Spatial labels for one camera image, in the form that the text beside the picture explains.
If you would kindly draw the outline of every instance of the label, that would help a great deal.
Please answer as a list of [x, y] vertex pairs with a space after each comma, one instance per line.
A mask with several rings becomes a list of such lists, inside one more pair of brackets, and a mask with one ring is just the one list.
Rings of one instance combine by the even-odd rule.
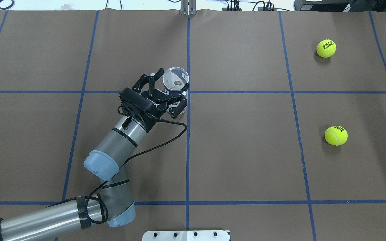
[[300, 10], [311, 10], [313, 4], [303, 4]]

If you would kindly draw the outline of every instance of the blue joint cap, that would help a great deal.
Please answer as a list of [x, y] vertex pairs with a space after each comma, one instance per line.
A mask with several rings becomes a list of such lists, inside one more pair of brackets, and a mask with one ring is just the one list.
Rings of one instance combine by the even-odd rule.
[[109, 181], [118, 173], [118, 165], [114, 159], [101, 151], [91, 151], [84, 161], [84, 167], [104, 181]]
[[135, 217], [135, 202], [133, 202], [130, 207], [128, 207], [124, 212], [121, 213], [121, 215], [118, 215], [113, 220], [108, 221], [108, 226], [110, 226], [111, 228], [120, 227], [130, 223], [135, 219]]

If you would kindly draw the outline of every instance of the brown table surface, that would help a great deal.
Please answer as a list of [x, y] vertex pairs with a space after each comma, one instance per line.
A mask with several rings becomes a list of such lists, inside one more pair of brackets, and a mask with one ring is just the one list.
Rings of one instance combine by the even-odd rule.
[[[317, 43], [336, 53], [321, 58]], [[118, 91], [178, 66], [186, 134], [129, 163], [137, 217], [58, 238], [386, 240], [386, 13], [0, 11], [0, 218], [87, 195]], [[323, 140], [342, 125], [342, 146]], [[157, 124], [143, 151], [181, 128]]]

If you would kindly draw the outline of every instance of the white object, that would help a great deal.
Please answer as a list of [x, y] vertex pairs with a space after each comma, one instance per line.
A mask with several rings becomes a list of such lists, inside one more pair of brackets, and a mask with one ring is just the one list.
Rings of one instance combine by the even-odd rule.
[[147, 231], [142, 236], [142, 241], [230, 241], [230, 231]]

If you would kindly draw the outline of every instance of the tennis ball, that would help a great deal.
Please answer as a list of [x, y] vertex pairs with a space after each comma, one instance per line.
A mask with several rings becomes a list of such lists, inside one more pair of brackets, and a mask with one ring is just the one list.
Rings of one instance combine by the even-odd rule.
[[341, 126], [332, 126], [327, 128], [324, 137], [328, 143], [340, 146], [348, 140], [348, 132]]
[[333, 40], [323, 40], [317, 46], [317, 54], [323, 58], [328, 58], [336, 52], [336, 43]]

